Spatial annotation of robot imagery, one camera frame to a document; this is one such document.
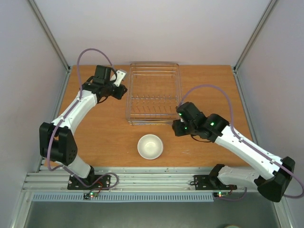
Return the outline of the chrome wire dish rack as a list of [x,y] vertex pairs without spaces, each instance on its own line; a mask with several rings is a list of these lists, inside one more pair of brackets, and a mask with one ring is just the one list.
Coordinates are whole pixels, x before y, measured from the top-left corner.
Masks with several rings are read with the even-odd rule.
[[180,66],[133,62],[128,74],[126,120],[131,125],[171,125],[181,100]]

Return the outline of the white ceramic bowl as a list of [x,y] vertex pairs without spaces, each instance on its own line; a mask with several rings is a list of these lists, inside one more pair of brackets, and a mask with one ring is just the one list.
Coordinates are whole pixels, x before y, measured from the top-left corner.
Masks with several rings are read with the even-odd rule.
[[154,160],[161,156],[164,146],[162,140],[154,134],[142,136],[137,143],[137,151],[141,157]]

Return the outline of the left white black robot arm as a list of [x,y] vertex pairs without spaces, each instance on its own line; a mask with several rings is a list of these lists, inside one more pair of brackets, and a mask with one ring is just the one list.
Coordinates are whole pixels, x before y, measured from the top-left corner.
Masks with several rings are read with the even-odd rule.
[[97,65],[93,76],[80,85],[76,98],[68,108],[51,123],[39,128],[40,155],[48,162],[64,168],[84,189],[95,185],[94,168],[78,155],[74,134],[87,113],[108,97],[122,99],[127,92],[122,81],[127,73],[112,67]]

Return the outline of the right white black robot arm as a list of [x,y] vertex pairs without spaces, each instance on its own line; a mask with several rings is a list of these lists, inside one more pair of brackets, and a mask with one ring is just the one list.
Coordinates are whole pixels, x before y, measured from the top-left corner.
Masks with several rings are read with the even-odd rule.
[[180,117],[172,124],[176,136],[198,136],[230,150],[251,166],[250,169],[239,169],[217,164],[208,176],[213,190],[229,185],[247,187],[272,202],[281,200],[295,168],[292,158],[281,158],[264,150],[218,114],[206,117],[192,102],[178,106],[176,112]]

